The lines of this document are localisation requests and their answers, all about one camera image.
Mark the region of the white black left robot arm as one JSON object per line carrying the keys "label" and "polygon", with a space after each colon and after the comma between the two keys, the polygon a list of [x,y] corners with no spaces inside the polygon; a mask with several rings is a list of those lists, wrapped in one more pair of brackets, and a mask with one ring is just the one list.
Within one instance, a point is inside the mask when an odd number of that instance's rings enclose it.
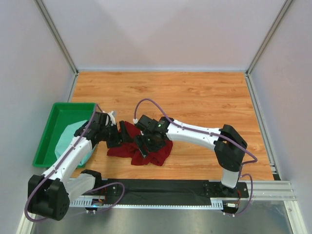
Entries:
{"label": "white black left robot arm", "polygon": [[91,119],[78,128],[61,157],[42,175],[33,175],[28,181],[28,199],[24,207],[25,217],[36,222],[30,214],[40,215],[39,221],[60,221],[68,212],[70,204],[85,194],[98,195],[110,186],[125,186],[121,182],[103,184],[101,174],[84,170],[71,179],[80,161],[99,142],[120,142],[115,113],[93,111]]}

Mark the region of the dark red t-shirt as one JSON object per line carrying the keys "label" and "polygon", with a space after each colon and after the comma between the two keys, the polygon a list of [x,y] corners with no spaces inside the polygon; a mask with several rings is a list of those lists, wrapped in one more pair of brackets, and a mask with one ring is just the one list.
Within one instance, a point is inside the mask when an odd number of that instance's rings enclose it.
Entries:
{"label": "dark red t-shirt", "polygon": [[167,139],[154,140],[142,135],[135,125],[121,121],[120,126],[110,126],[107,155],[131,158],[131,164],[142,166],[153,164],[162,166],[171,154],[173,142]]}

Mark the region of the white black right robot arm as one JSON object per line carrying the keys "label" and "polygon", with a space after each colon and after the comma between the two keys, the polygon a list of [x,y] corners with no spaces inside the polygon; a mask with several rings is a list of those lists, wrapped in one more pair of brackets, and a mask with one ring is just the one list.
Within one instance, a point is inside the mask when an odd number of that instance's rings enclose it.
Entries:
{"label": "white black right robot arm", "polygon": [[155,150],[166,140],[189,143],[214,153],[222,168],[220,192],[227,197],[236,193],[248,144],[234,127],[225,124],[221,128],[207,128],[186,124],[173,118],[161,117],[160,120],[156,120],[146,115],[133,121],[141,131],[139,139],[146,147],[144,153]]}

